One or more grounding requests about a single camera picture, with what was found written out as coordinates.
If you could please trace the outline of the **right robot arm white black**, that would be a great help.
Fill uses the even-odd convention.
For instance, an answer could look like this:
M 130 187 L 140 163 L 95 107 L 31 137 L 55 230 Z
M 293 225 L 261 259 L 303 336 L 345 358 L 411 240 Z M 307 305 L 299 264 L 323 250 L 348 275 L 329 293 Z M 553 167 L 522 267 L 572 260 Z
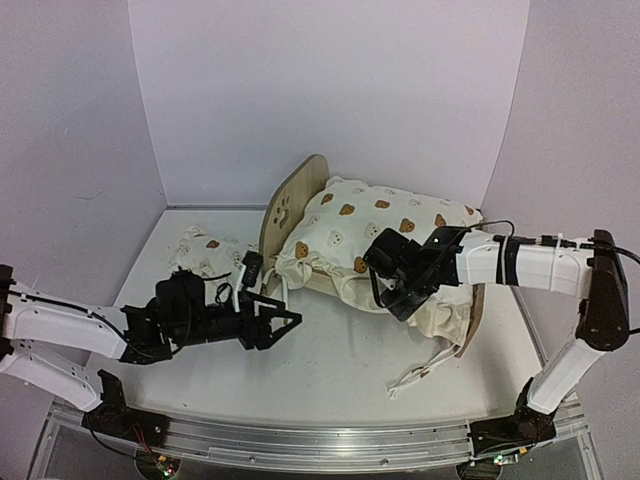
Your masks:
M 505 285 L 579 299 L 573 339 L 523 387 L 513 413 L 470 425 L 472 457 L 510 455 L 556 436 L 562 400 L 605 354 L 634 335 L 618 247 L 606 230 L 587 239 L 490 234 L 474 226 L 436 228 L 422 244 L 385 229 L 366 251 L 376 304 L 406 321 L 441 287 Z

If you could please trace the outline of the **wooden pet bed frame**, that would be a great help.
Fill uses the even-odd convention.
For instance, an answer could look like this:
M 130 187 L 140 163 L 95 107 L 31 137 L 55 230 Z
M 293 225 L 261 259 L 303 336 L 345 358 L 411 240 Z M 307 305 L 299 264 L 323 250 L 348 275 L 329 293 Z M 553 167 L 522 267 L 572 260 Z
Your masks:
M 460 202 L 332 177 L 326 158 L 313 155 L 280 185 L 267 208 L 259 239 L 262 291 L 310 288 L 379 314 L 363 257 L 385 228 L 423 241 L 439 226 L 471 226 L 481 219 L 479 210 Z

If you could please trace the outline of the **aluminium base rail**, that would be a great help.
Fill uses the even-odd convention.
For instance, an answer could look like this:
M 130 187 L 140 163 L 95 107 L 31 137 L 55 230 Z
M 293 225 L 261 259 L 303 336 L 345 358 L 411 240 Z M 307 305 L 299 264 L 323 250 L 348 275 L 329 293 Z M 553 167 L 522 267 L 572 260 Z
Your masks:
M 601 475 L 591 433 L 576 394 L 561 402 L 555 437 L 520 447 L 486 434 L 487 420 L 319 426 L 269 425 L 166 414 L 146 434 L 158 453 L 229 467 L 279 472 L 368 474 L 421 471 L 446 465 L 487 462 L 519 464 L 536 457 L 551 468 Z

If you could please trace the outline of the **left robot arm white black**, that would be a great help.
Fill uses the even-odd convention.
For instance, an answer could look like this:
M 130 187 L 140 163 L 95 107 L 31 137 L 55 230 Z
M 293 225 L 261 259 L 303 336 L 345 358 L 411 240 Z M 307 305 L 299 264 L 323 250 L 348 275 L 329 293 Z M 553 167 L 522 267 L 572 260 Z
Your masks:
M 144 307 L 74 304 L 40 293 L 1 268 L 1 371 L 66 400 L 83 413 L 83 428 L 112 438 L 160 447 L 167 416 L 129 406 L 121 380 L 89 370 L 52 351 L 64 346 L 123 364 L 147 366 L 182 349 L 237 340 L 267 350 L 301 324 L 285 302 L 252 292 L 257 272 L 242 278 L 223 301 L 205 302 L 207 279 L 179 270 L 155 287 Z

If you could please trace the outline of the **small bear print pillow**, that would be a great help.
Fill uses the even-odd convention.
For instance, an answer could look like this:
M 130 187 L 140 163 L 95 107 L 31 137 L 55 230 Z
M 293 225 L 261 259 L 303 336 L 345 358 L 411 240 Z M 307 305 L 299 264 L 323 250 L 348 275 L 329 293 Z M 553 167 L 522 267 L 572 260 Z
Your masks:
M 179 239 L 168 260 L 168 270 L 188 270 L 202 278 L 236 280 L 245 254 L 258 251 L 252 243 L 229 236 L 211 234 L 199 226 L 189 227 Z

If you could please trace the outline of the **small circuit board with leds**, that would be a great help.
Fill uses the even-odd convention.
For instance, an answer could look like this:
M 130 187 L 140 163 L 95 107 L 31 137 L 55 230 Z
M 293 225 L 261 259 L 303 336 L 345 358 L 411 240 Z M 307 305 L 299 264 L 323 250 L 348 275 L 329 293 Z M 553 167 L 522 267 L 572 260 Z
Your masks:
M 165 455 L 151 455 L 146 451 L 135 452 L 134 466 L 142 479 L 176 479 L 182 460 Z

